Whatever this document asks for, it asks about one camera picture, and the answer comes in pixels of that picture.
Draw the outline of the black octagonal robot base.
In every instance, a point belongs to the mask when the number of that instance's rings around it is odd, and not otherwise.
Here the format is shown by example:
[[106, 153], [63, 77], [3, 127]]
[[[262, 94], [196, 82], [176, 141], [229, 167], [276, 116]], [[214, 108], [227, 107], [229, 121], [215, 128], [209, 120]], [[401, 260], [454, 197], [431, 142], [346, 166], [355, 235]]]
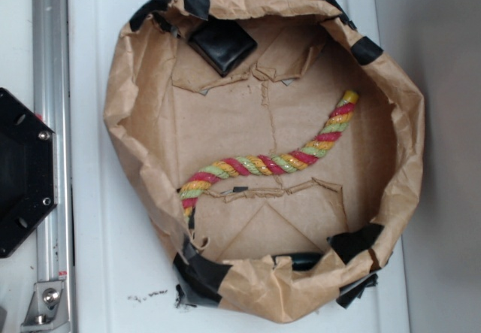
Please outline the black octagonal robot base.
[[12, 253], [56, 207], [55, 132], [1, 89], [1, 257]]

